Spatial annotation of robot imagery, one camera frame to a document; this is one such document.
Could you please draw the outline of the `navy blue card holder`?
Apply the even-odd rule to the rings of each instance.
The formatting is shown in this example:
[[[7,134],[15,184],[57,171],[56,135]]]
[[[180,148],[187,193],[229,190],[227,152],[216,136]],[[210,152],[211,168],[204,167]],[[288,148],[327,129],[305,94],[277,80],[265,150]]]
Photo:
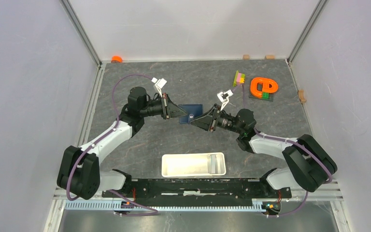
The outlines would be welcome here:
[[[190,124],[192,120],[203,114],[202,104],[180,104],[179,106],[187,112],[186,116],[179,117],[180,124]]]

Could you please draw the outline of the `white plastic tray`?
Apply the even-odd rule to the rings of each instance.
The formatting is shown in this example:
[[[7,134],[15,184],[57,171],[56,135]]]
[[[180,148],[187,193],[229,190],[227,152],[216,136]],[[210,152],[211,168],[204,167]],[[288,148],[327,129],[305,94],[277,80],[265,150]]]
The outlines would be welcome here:
[[[210,155],[216,155],[217,174],[211,175]],[[212,177],[227,173],[225,156],[221,152],[193,154],[165,154],[162,156],[161,175],[166,178]]]

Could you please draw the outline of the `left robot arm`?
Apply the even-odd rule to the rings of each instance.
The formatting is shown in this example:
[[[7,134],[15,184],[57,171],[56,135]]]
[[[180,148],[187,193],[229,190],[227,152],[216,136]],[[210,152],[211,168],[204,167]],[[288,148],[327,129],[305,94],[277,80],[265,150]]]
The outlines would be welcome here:
[[[146,89],[134,87],[112,125],[90,142],[80,147],[65,149],[57,176],[57,186],[66,191],[70,201],[78,198],[88,200],[98,191],[114,190],[127,197],[132,192],[132,183],[121,171],[100,171],[100,164],[123,142],[136,135],[149,116],[163,119],[186,116],[187,112],[173,103],[168,94],[156,93],[150,98]]]

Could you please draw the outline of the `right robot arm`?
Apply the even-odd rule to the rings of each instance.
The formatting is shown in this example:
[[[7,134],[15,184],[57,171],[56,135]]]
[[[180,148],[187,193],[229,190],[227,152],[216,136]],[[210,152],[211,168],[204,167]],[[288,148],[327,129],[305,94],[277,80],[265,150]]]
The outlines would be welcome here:
[[[258,131],[256,123],[254,113],[249,109],[243,108],[233,116],[218,105],[190,121],[191,125],[205,131],[222,128],[235,132],[239,135],[236,141],[241,150],[270,155],[286,162],[286,168],[276,168],[264,175],[265,181],[260,183],[259,189],[265,197],[272,197],[285,187],[315,192],[333,180],[338,166],[313,136],[271,136]]]

